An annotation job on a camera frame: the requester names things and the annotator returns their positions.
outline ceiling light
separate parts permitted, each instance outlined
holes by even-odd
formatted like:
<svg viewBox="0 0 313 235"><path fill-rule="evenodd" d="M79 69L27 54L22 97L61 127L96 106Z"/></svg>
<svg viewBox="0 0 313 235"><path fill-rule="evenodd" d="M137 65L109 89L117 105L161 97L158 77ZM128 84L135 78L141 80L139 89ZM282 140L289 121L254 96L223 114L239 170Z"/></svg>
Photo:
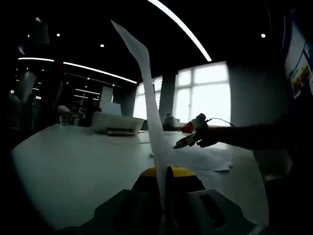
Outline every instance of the ceiling light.
<svg viewBox="0 0 313 235"><path fill-rule="evenodd" d="M190 31L190 29L181 21L180 18L177 17L170 9L168 9L163 3L158 0L148 0L161 11L163 11L166 15L168 15L175 23L178 24L179 27L189 36L189 38L194 42L194 44L198 47L201 53L204 55L208 62L212 61L211 57L208 55L202 44L196 38L196 36Z"/></svg>
<svg viewBox="0 0 313 235"><path fill-rule="evenodd" d="M75 89L75 90L80 91L80 92L87 92L87 93L91 93L91 94L100 94L100 93L96 93L96 92L84 91L84 90L81 90L81 89Z"/></svg>
<svg viewBox="0 0 313 235"><path fill-rule="evenodd" d="M76 96L76 97L81 97L81 98L85 98L85 99L88 99L88 97L85 97L85 96L81 96L81 95L74 95L74 96Z"/></svg>
<svg viewBox="0 0 313 235"><path fill-rule="evenodd" d="M44 61L53 62L53 60L50 60L50 59L36 58L36 57L20 57L18 60L44 60Z"/></svg>
<svg viewBox="0 0 313 235"><path fill-rule="evenodd" d="M35 58L35 57L21 57L21 58L19 58L18 60L44 60L44 61L53 62L53 60L51 60L51 59ZM100 73L103 73L103 74L106 74L106 75L109 75L109 76L112 76L112 77L117 77L117 78L119 78L119 79L122 79L122 80L125 80L125 81L128 81L128 82L137 84L137 82L135 82L135 81L132 81L132 80L127 79L127 78L125 78L125 77L121 77L121 76L115 75L115 74L113 74L113 73L104 72L104 71L101 71L101 70L96 70L96 69L93 69L93 68L90 68L90 67L86 67L86 66L82 66L82 65L77 65L77 64L73 64L73 63L69 63L69 62L63 62L63 64L65 64L65 65L72 65L72 66L75 66L75 67L80 67L80 68L87 69L87 70L91 70L91 71L95 71L95 72L100 72Z"/></svg>

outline white table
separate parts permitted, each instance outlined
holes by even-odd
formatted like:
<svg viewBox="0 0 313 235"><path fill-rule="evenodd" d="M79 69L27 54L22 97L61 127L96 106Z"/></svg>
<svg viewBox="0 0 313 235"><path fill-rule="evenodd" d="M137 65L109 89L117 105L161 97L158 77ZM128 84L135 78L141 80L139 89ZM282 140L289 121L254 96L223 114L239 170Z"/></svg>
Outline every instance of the white table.
<svg viewBox="0 0 313 235"><path fill-rule="evenodd" d="M96 207L131 189L141 172L154 166L149 143L111 144L112 138L89 128L54 125L13 150L27 193L55 229L90 220ZM181 136L169 138L175 143ZM252 152L222 143L214 147L231 149L233 168L228 174L196 172L203 185L237 203L247 219L268 224L265 188Z"/></svg>

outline table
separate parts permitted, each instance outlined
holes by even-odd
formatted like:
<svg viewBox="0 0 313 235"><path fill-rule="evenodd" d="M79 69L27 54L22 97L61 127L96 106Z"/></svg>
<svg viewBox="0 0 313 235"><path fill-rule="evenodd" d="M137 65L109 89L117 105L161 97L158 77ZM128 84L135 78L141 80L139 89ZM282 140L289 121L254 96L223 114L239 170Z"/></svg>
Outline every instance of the table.
<svg viewBox="0 0 313 235"><path fill-rule="evenodd" d="M181 137L169 136L172 144ZM112 138L129 137L109 137L85 127L56 124L13 150L25 190L55 229L90 220L96 207L122 189L131 189L141 172L154 166L153 158L148 157L149 143L111 144ZM223 143L214 147L231 149L233 168L228 174L196 172L198 178L206 188L215 188L237 203L247 219L267 225L265 188L252 152Z"/></svg>

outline wire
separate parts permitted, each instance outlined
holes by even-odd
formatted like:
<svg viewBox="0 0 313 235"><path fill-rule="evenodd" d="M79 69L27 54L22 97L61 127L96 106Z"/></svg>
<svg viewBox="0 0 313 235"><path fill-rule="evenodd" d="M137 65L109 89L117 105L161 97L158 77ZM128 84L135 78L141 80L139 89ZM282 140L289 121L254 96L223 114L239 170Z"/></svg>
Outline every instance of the wire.
<svg viewBox="0 0 313 235"><path fill-rule="evenodd" d="M213 117L213 118L210 118L208 121L206 121L206 122L209 122L210 120L212 120L212 119L218 119L218 120L222 120L222 121L224 121L224 122L227 122L229 125L231 125L232 127L235 127L235 125L233 125L233 124L231 124L230 122L228 122L228 121L225 121L225 120L223 120L223 119L221 119L221 118L218 118L218 117Z"/></svg>

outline window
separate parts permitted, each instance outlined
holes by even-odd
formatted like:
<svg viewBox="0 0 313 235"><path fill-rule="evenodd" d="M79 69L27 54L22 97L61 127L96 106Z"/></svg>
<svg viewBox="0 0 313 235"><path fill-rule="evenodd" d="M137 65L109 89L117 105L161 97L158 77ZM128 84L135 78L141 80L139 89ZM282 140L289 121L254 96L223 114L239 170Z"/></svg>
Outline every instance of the window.
<svg viewBox="0 0 313 235"><path fill-rule="evenodd" d="M153 78L153 85L156 95L156 106L158 109L161 98L162 77ZM133 117L147 119L146 97L143 83L140 83L137 87Z"/></svg>
<svg viewBox="0 0 313 235"><path fill-rule="evenodd" d="M174 117L187 123L200 113L230 122L230 86L226 62L181 70L175 84ZM211 125L228 126L218 119Z"/></svg>

